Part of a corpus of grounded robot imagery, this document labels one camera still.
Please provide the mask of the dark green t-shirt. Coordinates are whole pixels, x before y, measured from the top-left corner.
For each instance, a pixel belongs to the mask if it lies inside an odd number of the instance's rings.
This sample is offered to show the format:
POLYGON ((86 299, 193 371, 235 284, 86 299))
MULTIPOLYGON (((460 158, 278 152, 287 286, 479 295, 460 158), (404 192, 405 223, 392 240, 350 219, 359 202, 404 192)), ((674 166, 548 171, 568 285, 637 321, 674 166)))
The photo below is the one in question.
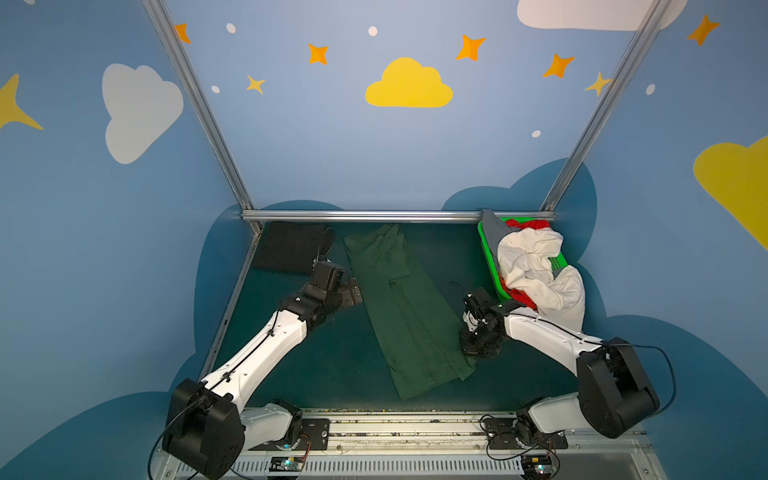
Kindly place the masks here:
POLYGON ((475 372, 459 334, 464 323, 412 255, 397 225, 344 238, 352 273, 402 400, 475 372))

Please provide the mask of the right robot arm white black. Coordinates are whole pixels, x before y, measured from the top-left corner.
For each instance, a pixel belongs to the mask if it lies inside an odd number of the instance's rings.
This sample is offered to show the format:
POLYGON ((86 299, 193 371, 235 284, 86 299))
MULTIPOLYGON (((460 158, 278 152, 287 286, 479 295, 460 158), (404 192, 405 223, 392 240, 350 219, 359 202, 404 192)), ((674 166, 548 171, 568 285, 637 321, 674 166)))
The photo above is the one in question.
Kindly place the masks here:
POLYGON ((526 446, 566 430, 592 429, 615 439, 662 411, 635 346, 621 338, 587 336, 527 307, 468 305, 462 319, 465 354, 490 358, 504 341, 514 340, 555 360, 576 378, 575 392, 535 401, 516 413, 517 438, 526 446))

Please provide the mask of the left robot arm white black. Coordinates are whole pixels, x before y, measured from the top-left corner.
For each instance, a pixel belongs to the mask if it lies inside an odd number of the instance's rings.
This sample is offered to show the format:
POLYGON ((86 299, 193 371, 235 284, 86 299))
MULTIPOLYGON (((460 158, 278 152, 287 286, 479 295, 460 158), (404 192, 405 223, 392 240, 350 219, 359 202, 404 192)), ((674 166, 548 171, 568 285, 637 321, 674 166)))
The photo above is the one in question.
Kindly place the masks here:
POLYGON ((230 360, 202 380, 185 379, 175 388, 155 445, 207 479, 223 477, 245 450, 269 443, 280 449, 299 445, 301 409, 274 400, 248 410, 247 402, 316 326, 362 302, 356 279, 327 288, 307 283, 283 299, 262 330, 230 360))

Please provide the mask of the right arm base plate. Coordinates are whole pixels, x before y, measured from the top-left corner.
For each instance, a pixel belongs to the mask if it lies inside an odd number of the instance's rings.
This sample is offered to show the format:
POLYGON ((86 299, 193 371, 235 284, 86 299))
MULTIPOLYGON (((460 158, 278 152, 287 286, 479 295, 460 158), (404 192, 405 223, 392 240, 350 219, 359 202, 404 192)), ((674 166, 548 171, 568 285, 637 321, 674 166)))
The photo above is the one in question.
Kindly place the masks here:
POLYGON ((527 419, 484 415, 480 418, 479 424, 489 439, 489 447, 493 450, 525 450, 532 447, 552 450, 568 448, 568 442, 563 433, 542 433, 532 421, 527 419))

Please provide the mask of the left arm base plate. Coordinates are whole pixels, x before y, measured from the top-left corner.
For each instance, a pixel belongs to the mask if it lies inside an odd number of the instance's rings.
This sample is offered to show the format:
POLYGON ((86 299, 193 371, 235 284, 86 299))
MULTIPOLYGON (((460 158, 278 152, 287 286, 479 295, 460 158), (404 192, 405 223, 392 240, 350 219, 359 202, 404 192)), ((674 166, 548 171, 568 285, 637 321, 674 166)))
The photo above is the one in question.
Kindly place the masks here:
POLYGON ((250 451, 304 451, 308 445, 311 445, 310 452, 325 451, 330 439, 330 424, 328 418, 303 419, 294 443, 288 444, 281 439, 251 447, 250 451))

